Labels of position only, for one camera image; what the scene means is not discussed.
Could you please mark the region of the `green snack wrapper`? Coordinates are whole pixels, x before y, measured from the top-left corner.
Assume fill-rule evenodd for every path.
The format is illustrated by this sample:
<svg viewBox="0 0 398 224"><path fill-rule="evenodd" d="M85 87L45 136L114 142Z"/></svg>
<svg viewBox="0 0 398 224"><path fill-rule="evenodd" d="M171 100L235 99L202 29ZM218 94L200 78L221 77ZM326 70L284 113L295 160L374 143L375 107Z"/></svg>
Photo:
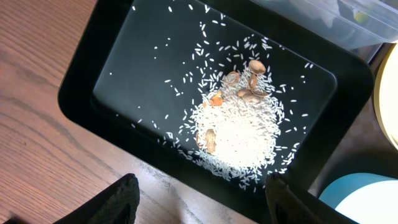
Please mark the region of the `green snack wrapper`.
<svg viewBox="0 0 398 224"><path fill-rule="evenodd" d="M337 0L341 17L356 24L366 24L370 20L368 12L372 3L368 0Z"/></svg>

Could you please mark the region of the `blue bowl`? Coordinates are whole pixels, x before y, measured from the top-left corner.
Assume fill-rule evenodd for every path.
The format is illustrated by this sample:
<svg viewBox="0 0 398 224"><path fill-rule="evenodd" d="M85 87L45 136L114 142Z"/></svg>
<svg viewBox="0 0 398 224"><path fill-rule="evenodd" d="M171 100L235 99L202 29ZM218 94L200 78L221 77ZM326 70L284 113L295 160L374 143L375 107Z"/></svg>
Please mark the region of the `blue bowl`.
<svg viewBox="0 0 398 224"><path fill-rule="evenodd" d="M355 173L340 177L332 182L320 194L319 199L329 207L336 210L337 205L355 190L369 184L386 180L396 180L394 178L369 173Z"/></svg>

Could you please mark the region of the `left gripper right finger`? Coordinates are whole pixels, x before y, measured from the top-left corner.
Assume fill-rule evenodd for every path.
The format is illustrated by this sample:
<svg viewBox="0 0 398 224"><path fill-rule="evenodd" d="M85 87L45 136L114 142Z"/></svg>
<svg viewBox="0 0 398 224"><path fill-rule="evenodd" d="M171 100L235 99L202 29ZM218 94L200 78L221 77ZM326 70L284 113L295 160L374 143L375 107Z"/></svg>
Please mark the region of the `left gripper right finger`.
<svg viewBox="0 0 398 224"><path fill-rule="evenodd" d="M266 200L272 223L278 224L355 224L306 190L274 172L266 179Z"/></svg>

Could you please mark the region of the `rice and nut shells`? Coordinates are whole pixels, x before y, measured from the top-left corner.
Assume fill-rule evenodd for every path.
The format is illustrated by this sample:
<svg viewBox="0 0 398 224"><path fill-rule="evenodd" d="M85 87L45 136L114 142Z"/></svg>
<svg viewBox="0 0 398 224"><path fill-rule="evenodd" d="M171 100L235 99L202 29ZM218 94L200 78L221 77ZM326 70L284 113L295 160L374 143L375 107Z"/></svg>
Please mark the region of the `rice and nut shells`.
<svg viewBox="0 0 398 224"><path fill-rule="evenodd" d="M313 112L317 67L198 1L135 1L96 98L241 189L285 173Z"/></svg>

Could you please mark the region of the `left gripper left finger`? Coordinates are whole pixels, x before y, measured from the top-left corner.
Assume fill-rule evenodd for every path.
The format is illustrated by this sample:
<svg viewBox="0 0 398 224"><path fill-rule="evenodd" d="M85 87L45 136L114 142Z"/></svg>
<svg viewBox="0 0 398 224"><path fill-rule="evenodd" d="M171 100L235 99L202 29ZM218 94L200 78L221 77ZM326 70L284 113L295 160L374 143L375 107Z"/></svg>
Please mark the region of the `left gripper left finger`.
<svg viewBox="0 0 398 224"><path fill-rule="evenodd" d="M139 202L138 179L128 173L57 223L131 224L135 222Z"/></svg>

